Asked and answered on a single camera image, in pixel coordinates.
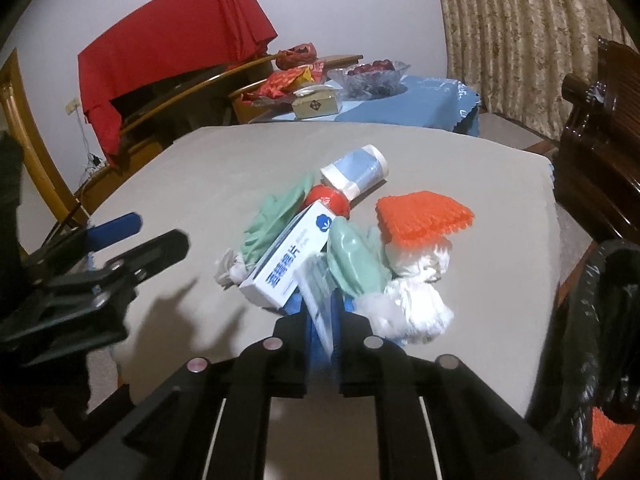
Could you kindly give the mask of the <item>white tissue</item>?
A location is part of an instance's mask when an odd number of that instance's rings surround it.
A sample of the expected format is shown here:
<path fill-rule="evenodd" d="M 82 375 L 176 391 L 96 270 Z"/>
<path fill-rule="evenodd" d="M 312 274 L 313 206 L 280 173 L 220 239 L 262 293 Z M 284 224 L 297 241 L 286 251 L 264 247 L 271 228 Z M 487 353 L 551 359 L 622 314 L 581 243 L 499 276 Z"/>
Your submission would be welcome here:
<path fill-rule="evenodd" d="M 384 247 L 385 262 L 393 278 L 382 292 L 354 300 L 354 312 L 368 319 L 376 336 L 396 344 L 427 344 L 446 332 L 454 319 L 435 288 L 446 274 L 452 244 L 436 238 L 420 248 Z"/>

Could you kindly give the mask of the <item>blue white paper cup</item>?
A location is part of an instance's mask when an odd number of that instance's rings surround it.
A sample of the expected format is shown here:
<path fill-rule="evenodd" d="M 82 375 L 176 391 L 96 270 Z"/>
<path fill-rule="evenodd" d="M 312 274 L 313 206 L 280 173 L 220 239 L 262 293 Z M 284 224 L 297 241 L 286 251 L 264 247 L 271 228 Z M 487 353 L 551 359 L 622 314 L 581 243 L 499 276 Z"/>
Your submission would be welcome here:
<path fill-rule="evenodd" d="M 390 167 L 382 152 L 367 144 L 322 167 L 320 174 L 327 185 L 352 202 L 383 182 L 390 174 Z"/>

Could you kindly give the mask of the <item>black trash bag bin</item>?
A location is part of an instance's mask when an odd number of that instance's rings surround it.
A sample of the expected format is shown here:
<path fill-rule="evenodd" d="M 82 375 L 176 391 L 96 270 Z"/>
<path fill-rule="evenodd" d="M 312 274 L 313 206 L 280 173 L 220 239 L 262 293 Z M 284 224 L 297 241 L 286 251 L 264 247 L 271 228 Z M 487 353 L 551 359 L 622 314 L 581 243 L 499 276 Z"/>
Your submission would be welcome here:
<path fill-rule="evenodd" d="M 596 441 L 597 413 L 631 428 L 610 462 Z M 638 478 L 637 244 L 599 245 L 554 310 L 526 420 L 580 478 Z"/>

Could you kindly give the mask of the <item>grey table mat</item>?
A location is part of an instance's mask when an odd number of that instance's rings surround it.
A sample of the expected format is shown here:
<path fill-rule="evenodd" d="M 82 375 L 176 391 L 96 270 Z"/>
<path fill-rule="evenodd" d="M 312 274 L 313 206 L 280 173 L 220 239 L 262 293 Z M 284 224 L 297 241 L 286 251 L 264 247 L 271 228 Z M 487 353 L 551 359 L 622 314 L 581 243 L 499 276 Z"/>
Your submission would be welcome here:
<path fill-rule="evenodd" d="M 571 479 L 526 422 L 559 281 L 548 159 L 440 130 L 204 128 L 96 213 L 165 232 L 70 479 Z"/>

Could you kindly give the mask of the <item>green rubber glove left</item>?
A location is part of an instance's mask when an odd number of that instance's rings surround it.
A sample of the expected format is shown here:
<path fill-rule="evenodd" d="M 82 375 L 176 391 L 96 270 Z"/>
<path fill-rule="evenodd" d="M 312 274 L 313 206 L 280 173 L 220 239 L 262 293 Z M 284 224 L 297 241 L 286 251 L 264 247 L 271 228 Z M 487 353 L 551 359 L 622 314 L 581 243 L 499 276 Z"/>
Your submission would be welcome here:
<path fill-rule="evenodd" d="M 268 195 L 252 223 L 244 231 L 240 253 L 247 266 L 254 266 L 299 212 L 312 186 L 314 175 L 306 174 L 288 192 Z"/>

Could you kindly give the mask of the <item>white blue alcohol pad box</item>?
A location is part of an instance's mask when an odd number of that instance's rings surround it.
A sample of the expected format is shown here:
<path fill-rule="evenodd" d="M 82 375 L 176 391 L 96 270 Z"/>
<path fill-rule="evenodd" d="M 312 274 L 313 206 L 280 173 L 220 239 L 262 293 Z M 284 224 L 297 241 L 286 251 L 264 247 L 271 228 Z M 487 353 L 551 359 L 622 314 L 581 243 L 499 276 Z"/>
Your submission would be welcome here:
<path fill-rule="evenodd" d="M 296 214 L 241 283 L 245 299 L 261 308 L 284 307 L 296 289 L 294 271 L 326 246 L 334 219 L 320 202 Z"/>

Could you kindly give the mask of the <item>red round lid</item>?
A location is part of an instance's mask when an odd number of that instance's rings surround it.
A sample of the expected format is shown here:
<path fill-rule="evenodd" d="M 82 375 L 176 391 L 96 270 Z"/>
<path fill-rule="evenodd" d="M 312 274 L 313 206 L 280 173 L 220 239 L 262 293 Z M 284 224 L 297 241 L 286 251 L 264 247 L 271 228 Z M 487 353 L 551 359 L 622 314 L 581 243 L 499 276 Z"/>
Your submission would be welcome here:
<path fill-rule="evenodd" d="M 336 216 L 346 219 L 350 217 L 349 200 L 342 192 L 331 188 L 329 185 L 318 184 L 313 186 L 300 208 L 305 209 L 315 202 L 322 203 L 323 206 L 332 211 Z"/>

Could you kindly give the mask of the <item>red snack packages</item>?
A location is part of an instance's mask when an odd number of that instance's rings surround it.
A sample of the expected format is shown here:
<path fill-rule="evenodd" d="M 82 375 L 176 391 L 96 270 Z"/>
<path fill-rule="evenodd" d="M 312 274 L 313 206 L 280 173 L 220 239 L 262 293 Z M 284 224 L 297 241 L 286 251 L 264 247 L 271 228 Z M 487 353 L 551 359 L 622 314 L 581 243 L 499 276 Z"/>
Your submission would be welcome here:
<path fill-rule="evenodd" d="M 311 64 L 299 65 L 274 72 L 254 91 L 243 94 L 244 101 L 280 100 L 286 98 L 294 91 L 309 86 L 320 84 L 323 78 L 324 62 L 316 61 Z"/>

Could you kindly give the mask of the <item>orange foam net sleeve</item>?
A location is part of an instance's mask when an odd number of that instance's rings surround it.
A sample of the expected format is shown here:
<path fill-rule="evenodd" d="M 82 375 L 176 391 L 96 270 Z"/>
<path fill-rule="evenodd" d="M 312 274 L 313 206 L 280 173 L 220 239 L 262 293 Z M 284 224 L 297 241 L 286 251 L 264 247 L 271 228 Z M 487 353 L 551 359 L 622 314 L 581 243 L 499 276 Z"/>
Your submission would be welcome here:
<path fill-rule="evenodd" d="M 422 248 L 464 230 L 475 219 L 467 206 L 430 191 L 382 197 L 375 210 L 384 242 L 408 249 Z"/>

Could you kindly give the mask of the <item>beige tissue box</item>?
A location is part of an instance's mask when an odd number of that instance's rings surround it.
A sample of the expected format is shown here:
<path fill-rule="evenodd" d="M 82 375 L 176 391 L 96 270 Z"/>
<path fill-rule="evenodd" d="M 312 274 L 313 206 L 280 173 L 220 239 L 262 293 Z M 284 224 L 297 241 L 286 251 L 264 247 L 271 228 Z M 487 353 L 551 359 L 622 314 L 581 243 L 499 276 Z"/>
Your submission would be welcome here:
<path fill-rule="evenodd" d="M 337 115 L 342 111 L 340 92 L 325 84 L 314 84 L 293 92 L 292 110 L 298 120 Z"/>

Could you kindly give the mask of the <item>red cloth cover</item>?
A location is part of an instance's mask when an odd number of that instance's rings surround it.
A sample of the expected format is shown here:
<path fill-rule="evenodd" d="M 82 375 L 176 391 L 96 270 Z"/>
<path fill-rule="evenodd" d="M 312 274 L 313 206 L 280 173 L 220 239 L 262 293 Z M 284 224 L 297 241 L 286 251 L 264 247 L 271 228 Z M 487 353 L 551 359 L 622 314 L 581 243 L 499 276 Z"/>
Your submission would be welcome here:
<path fill-rule="evenodd" d="M 119 154 L 112 101 L 148 84 L 267 52 L 277 38 L 257 0 L 152 0 L 78 54 L 82 112 L 106 159 Z"/>

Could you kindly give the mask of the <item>glass fruit bowl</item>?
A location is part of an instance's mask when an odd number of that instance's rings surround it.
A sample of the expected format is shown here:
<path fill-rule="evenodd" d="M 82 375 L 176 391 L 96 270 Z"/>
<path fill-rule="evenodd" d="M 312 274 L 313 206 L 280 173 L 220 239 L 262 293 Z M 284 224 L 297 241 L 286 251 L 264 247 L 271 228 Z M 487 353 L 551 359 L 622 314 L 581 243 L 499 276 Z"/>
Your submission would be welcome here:
<path fill-rule="evenodd" d="M 401 83 L 410 65 L 400 61 L 376 60 L 345 68 L 334 68 L 328 76 L 350 100 L 382 99 L 396 96 L 404 88 Z"/>

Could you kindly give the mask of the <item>blue tablecloth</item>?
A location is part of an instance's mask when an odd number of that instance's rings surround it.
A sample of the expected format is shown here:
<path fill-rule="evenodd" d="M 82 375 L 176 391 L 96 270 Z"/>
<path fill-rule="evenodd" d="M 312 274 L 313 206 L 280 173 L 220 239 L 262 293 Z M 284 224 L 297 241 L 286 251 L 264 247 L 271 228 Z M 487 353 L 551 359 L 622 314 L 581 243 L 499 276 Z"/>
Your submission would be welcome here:
<path fill-rule="evenodd" d="M 404 91 L 383 99 L 342 102 L 341 113 L 316 122 L 362 122 L 480 135 L 480 96 L 454 79 L 403 76 Z"/>

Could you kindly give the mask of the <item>beige patterned curtain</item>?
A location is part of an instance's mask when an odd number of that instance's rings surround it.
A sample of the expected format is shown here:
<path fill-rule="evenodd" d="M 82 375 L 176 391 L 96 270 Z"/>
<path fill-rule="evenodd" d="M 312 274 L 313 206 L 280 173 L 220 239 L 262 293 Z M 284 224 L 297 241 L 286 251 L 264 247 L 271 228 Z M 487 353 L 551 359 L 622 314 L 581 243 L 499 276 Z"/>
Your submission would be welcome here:
<path fill-rule="evenodd" d="M 570 114 L 563 79 L 597 75 L 598 41 L 634 43 L 606 0 L 440 0 L 447 74 L 486 112 L 553 141 Z"/>

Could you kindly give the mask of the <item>wooden chair frame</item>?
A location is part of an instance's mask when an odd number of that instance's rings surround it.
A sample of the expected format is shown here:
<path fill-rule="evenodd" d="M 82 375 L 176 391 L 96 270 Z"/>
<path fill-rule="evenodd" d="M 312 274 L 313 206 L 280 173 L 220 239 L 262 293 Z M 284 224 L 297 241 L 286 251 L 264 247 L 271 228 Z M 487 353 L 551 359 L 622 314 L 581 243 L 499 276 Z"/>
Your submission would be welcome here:
<path fill-rule="evenodd" d="M 201 126 L 245 124 L 260 113 L 241 103 L 240 96 L 257 89 L 273 72 L 277 57 L 266 55 L 233 67 L 197 70 L 125 117 L 117 130 L 119 160 L 101 166 L 72 191 L 56 168 L 26 100 L 17 53 L 1 70 L 1 106 L 11 136 L 24 148 L 25 167 L 54 225 L 50 236 L 83 226 L 90 214 L 179 136 Z"/>

